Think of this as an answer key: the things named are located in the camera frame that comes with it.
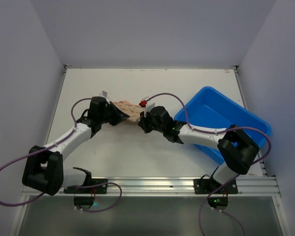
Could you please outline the floral mesh laundry bag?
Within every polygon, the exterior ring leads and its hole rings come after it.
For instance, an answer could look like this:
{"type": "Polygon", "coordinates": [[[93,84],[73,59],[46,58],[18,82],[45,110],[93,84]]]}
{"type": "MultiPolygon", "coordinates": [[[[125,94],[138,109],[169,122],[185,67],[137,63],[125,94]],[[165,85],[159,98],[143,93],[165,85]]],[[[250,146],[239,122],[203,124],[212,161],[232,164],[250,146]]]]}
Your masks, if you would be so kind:
{"type": "Polygon", "coordinates": [[[125,100],[119,102],[114,101],[113,104],[119,110],[129,115],[129,118],[127,119],[129,122],[138,123],[140,120],[140,113],[144,111],[140,105],[135,105],[125,100]]]}

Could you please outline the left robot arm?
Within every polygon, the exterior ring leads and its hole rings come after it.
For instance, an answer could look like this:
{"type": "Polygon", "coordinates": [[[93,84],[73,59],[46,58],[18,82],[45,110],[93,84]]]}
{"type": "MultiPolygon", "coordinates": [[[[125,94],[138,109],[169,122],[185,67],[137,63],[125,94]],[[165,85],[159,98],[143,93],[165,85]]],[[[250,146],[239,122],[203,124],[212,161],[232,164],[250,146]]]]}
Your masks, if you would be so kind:
{"type": "Polygon", "coordinates": [[[30,149],[22,177],[24,186],[51,196],[61,188],[89,187],[91,172],[77,167],[65,169],[64,160],[99,132],[102,125],[116,126],[129,118],[104,97],[95,96],[89,101],[89,108],[83,111],[80,118],[73,118],[71,129],[43,147],[33,146],[30,149]]]}

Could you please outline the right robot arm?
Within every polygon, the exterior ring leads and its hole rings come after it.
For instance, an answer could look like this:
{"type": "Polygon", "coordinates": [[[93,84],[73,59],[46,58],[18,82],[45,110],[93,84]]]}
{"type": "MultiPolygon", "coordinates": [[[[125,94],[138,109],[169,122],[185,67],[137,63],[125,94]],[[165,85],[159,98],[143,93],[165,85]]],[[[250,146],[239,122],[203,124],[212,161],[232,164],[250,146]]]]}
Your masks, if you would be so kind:
{"type": "Polygon", "coordinates": [[[162,106],[141,112],[138,125],[145,133],[162,133],[171,143],[195,144],[218,150],[224,163],[217,167],[211,179],[220,185],[237,175],[247,174],[260,150],[241,129],[227,132],[225,128],[189,127],[186,122],[174,120],[162,106]]]}

